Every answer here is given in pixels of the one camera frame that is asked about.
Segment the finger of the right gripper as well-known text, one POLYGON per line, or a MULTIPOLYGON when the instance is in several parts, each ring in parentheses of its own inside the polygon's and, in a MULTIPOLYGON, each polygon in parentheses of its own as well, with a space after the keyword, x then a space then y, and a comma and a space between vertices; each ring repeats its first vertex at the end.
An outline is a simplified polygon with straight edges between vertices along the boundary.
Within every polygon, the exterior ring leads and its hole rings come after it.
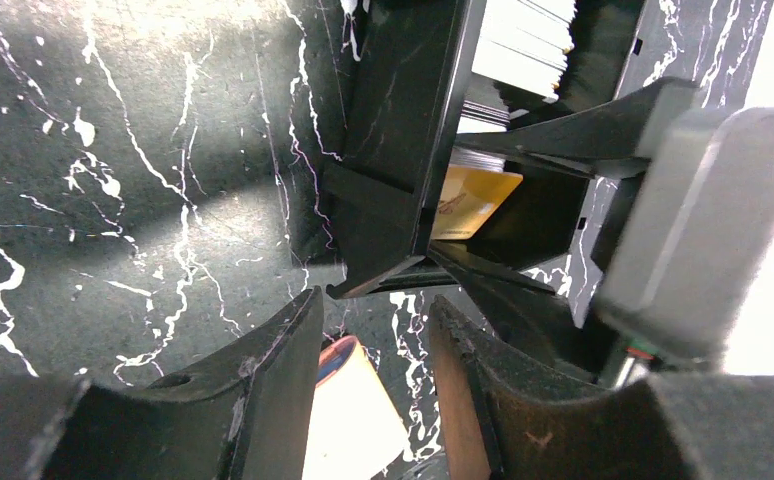
POLYGON ((648 169, 670 125, 693 107, 698 86, 665 77, 624 97, 500 133, 465 133, 455 145, 529 165, 557 164, 582 175, 623 179, 648 169))
POLYGON ((428 257, 466 290, 505 343, 587 382, 599 379, 618 334, 589 314, 578 327, 567 299, 549 285, 443 242, 428 257))

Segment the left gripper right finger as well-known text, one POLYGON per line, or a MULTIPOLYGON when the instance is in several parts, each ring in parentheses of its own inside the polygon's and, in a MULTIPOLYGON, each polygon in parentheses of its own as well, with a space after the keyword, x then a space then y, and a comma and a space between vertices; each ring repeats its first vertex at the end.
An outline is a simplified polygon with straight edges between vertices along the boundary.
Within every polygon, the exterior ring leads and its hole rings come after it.
POLYGON ((652 374, 604 390, 429 312, 454 479, 774 479, 774 376, 652 374))

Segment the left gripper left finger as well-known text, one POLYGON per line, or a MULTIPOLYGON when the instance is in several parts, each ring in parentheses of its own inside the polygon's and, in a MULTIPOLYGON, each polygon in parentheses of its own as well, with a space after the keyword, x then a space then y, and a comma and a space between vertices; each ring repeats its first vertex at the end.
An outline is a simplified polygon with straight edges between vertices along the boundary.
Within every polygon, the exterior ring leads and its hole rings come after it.
POLYGON ((298 479, 323 321, 306 290, 144 388, 0 377, 0 479, 298 479))

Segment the gold credit card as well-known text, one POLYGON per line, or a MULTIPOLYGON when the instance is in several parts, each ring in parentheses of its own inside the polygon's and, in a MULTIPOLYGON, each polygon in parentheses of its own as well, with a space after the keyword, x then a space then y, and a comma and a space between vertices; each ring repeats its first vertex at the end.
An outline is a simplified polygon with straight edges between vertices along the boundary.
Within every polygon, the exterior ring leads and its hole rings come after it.
POLYGON ((522 180, 518 173, 450 165, 437 204, 432 239, 470 239, 522 180))

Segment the black card tray box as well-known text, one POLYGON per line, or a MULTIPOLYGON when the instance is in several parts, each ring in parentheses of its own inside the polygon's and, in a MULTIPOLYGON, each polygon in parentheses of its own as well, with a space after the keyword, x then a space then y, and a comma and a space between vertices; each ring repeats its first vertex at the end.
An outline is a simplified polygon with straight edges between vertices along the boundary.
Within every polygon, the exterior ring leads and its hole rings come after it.
POLYGON ((640 1, 580 1, 575 64, 564 100, 526 127, 462 134, 470 51, 482 1, 377 1, 369 13, 343 152, 319 184, 333 241, 346 267, 327 287, 335 299, 450 283, 433 256, 434 220, 454 147, 506 156, 526 175, 489 225, 452 243, 464 262, 522 271, 568 252, 588 188, 587 136, 556 133, 615 98, 643 10, 640 1))

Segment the grey white card stack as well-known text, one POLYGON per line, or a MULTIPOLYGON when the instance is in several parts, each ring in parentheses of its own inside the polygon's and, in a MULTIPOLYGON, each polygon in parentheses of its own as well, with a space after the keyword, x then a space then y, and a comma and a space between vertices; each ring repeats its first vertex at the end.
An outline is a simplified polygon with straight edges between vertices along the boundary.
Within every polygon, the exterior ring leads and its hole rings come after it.
POLYGON ((502 133, 559 100, 574 49, 575 1, 488 1, 457 127, 502 133))

